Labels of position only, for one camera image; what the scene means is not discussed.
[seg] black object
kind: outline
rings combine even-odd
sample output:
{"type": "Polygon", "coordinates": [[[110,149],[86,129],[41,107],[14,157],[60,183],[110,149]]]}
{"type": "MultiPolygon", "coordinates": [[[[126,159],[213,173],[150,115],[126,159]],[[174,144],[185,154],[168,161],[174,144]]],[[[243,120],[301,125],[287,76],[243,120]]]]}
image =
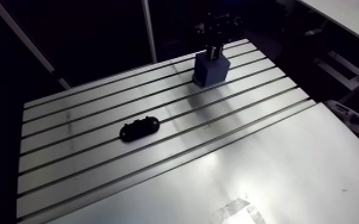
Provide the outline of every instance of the black object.
{"type": "Polygon", "coordinates": [[[120,130],[120,139],[123,142],[132,142],[145,136],[156,133],[160,128],[160,121],[155,117],[146,117],[136,120],[131,124],[125,124],[120,130]]]}
{"type": "Polygon", "coordinates": [[[242,31],[242,24],[240,17],[233,17],[230,13],[208,13],[206,20],[195,27],[199,38],[205,43],[209,61],[220,58],[224,44],[242,31]]]}

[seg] aluminum table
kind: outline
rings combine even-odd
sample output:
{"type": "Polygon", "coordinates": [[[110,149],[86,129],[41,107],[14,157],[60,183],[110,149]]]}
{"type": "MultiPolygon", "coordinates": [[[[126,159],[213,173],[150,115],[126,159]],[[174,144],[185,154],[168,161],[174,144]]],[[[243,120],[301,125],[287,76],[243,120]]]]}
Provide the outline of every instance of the aluminum table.
{"type": "Polygon", "coordinates": [[[19,223],[359,223],[359,140],[248,40],[25,104],[19,223]],[[125,123],[155,116],[126,144],[125,123]]]}

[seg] blue base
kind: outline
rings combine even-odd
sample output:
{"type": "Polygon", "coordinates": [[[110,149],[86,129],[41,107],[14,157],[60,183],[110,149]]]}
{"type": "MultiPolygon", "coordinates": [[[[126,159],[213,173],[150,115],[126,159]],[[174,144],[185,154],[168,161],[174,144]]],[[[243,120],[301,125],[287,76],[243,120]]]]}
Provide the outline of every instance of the blue base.
{"type": "Polygon", "coordinates": [[[200,87],[211,86],[225,81],[230,62],[221,56],[218,60],[209,61],[206,53],[199,53],[195,57],[195,72],[193,82],[200,87]]]}

